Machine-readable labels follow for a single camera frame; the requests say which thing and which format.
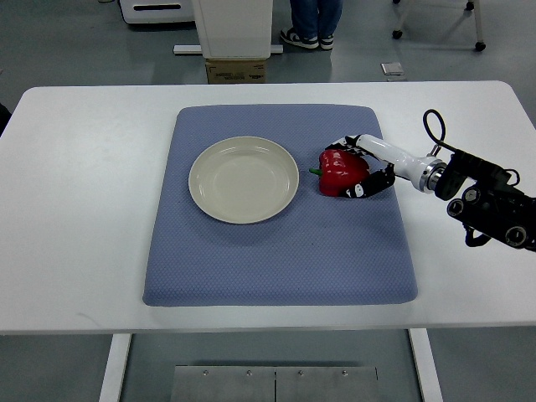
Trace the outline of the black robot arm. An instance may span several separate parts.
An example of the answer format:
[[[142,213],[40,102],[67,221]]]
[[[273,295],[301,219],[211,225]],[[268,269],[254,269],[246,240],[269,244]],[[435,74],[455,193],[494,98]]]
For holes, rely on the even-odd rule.
[[[435,143],[435,157],[444,147],[450,161],[436,167],[425,180],[425,188],[446,201],[446,212],[462,223],[469,247],[497,240],[514,249],[535,251],[535,199],[517,189],[520,176],[445,142],[446,125],[441,114],[429,109],[423,125]]]

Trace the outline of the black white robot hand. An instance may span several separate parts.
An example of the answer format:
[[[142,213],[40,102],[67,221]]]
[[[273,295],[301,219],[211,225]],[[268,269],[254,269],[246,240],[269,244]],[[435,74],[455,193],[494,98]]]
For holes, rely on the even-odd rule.
[[[446,164],[430,154],[414,157],[408,152],[368,135],[345,136],[333,142],[326,150],[346,151],[356,156],[370,156],[386,166],[371,173],[361,183],[345,188],[340,195],[345,198],[369,198],[394,184],[396,178],[411,182],[422,193],[433,193],[436,182]]]

